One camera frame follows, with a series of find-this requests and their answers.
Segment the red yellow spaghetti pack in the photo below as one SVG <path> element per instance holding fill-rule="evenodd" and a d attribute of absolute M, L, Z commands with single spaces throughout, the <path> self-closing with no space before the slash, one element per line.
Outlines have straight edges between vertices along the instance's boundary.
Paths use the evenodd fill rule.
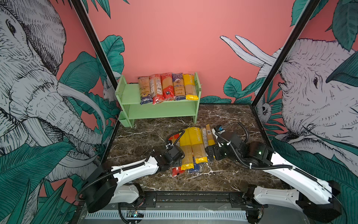
<path fill-rule="evenodd" d="M 172 73 L 161 74 L 163 96 L 166 101 L 175 100 L 174 86 L 172 80 Z"/>

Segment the yellow Pastatime spaghetti pack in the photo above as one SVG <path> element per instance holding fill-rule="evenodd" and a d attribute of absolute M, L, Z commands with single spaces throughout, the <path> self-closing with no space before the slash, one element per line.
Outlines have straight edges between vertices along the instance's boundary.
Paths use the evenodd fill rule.
<path fill-rule="evenodd" d="M 187 131 L 189 134 L 195 163 L 200 164 L 200 163 L 208 162 L 200 128 L 190 127 L 187 129 Z"/>

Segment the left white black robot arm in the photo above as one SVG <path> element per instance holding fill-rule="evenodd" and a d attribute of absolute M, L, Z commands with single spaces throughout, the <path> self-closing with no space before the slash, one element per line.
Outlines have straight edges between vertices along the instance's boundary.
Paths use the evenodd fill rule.
<path fill-rule="evenodd" d="M 88 213 L 94 213 L 111 203 L 126 203 L 140 207 L 145 203 L 141 186 L 132 181 L 169 170 L 185 157 L 176 145 L 168 145 L 164 152 L 152 151 L 143 160 L 122 166 L 100 165 L 83 183 L 76 200 L 85 202 Z"/>

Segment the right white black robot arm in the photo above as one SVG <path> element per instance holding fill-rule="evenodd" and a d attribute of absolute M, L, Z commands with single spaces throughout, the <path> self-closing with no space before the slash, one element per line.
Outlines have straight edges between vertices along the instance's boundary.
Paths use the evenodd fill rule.
<path fill-rule="evenodd" d="M 209 158 L 230 159 L 249 170 L 260 170 L 276 176 L 291 189 L 269 189 L 251 185 L 244 198 L 252 204 L 278 205 L 295 209 L 307 217 L 330 223 L 345 214 L 337 198 L 340 185 L 324 181 L 284 159 L 278 152 L 261 142 L 247 143 L 233 132 L 212 130 L 217 143 L 206 148 Z"/>

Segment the yellow spaghetti pack top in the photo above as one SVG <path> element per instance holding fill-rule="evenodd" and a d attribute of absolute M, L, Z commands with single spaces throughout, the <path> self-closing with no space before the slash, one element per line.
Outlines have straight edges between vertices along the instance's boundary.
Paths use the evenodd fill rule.
<path fill-rule="evenodd" d="M 183 75 L 184 87 L 186 92 L 186 100 L 198 100 L 198 93 L 196 91 L 195 78 L 192 74 Z"/>

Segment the blue Ankara spaghetti pack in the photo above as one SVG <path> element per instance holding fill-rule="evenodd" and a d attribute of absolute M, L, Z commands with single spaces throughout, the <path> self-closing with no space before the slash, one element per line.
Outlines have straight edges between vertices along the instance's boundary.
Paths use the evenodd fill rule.
<path fill-rule="evenodd" d="M 182 73 L 172 74 L 175 100 L 185 100 L 186 92 Z"/>

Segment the yellow spaghetti pack barcode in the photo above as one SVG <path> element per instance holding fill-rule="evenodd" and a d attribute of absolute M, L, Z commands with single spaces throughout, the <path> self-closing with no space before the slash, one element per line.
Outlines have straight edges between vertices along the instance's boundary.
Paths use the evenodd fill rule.
<path fill-rule="evenodd" d="M 184 134 L 179 139 L 180 148 L 185 154 L 185 157 L 181 162 L 181 170 L 193 169 L 194 168 L 194 160 L 193 160 L 193 152 L 192 146 L 190 142 L 190 136 L 188 129 L 185 129 Z"/>

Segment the blue spaghetti pack underneath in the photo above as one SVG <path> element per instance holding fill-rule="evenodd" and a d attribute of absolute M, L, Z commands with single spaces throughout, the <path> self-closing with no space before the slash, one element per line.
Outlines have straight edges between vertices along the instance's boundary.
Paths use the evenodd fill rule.
<path fill-rule="evenodd" d="M 201 168 L 199 164 L 194 164 L 194 168 L 188 169 L 187 171 L 190 174 L 195 174 L 195 173 L 199 173 L 201 171 Z"/>

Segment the blue yellow spaghetti pack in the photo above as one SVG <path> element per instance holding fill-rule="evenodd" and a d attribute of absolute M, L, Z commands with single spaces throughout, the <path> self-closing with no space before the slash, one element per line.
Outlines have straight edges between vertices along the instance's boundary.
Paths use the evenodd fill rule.
<path fill-rule="evenodd" d="M 138 77 L 140 104 L 148 104 L 153 102 L 150 88 L 150 77 Z"/>

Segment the red spaghetti pack white label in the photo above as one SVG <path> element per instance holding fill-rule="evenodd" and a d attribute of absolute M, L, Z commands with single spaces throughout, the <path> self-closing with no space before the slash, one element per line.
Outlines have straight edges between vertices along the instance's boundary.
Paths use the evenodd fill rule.
<path fill-rule="evenodd" d="M 150 89 L 154 105 L 161 103 L 165 100 L 162 90 L 160 74 L 154 74 L 150 76 Z"/>

